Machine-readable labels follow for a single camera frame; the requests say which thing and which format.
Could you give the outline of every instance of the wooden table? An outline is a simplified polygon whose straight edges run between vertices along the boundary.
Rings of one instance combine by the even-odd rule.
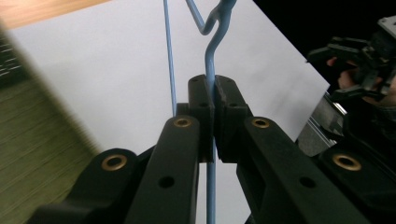
[[[91,7],[109,0],[0,0],[0,19],[7,29]]]

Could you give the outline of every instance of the screw hole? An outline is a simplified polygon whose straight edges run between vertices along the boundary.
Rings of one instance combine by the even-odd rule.
[[[169,189],[175,185],[175,179],[172,176],[166,176],[161,178],[158,184],[163,189]]]
[[[305,176],[300,178],[300,184],[302,184],[304,187],[309,188],[309,189],[312,189],[317,186],[315,181],[313,181],[311,178],[305,177]]]
[[[106,171],[116,171],[124,167],[127,159],[124,155],[110,155],[102,161],[102,169]]]
[[[270,123],[265,119],[254,119],[252,124],[258,128],[268,128]]]
[[[335,154],[332,156],[332,161],[349,171],[359,171],[361,169],[361,163],[347,154]]]
[[[177,119],[174,124],[179,128],[185,128],[191,125],[191,121],[189,119]]]

